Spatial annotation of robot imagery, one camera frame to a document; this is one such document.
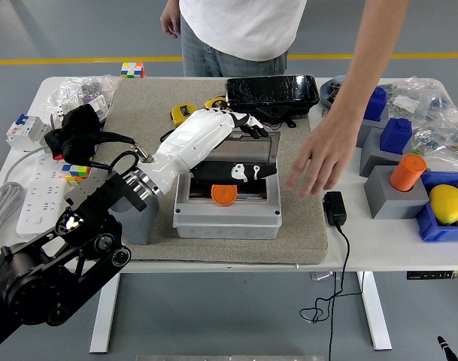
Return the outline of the person's right hand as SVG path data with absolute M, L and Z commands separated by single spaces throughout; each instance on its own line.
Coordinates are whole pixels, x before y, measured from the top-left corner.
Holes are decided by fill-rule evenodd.
M 176 39 L 180 35 L 180 10 L 165 8 L 160 17 L 162 31 L 170 38 Z

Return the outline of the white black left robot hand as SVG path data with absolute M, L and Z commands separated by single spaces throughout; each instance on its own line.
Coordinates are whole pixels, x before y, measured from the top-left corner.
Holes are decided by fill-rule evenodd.
M 263 125 L 249 114 L 203 108 L 178 126 L 160 144 L 153 161 L 140 164 L 141 169 L 163 195 L 171 190 L 175 178 L 181 174 L 192 173 L 197 182 L 207 185 L 242 185 L 276 174 L 275 162 L 203 163 L 235 128 L 255 139 L 268 137 Z

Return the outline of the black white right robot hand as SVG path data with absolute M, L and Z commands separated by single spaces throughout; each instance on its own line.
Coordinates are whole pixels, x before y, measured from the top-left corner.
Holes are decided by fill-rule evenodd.
M 437 337 L 439 346 L 444 352 L 444 355 L 446 357 L 447 361 L 458 361 L 458 356 L 452 351 L 448 343 L 445 341 L 445 339 L 442 336 Z

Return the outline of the person's left hand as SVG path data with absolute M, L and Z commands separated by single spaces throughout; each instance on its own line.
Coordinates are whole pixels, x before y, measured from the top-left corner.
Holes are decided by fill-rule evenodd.
M 302 142 L 285 181 L 299 188 L 299 198 L 332 189 L 346 169 L 356 147 L 360 124 L 339 123 L 327 117 Z

